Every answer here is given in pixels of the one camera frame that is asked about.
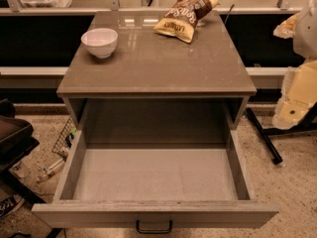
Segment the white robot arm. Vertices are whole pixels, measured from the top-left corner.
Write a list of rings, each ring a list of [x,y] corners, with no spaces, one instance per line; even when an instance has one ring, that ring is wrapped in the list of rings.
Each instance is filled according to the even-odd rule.
[[[304,58],[284,78],[272,124],[281,130],[298,125],[317,102],[317,0],[309,0],[297,14],[278,25],[273,34],[293,39],[293,50]]]

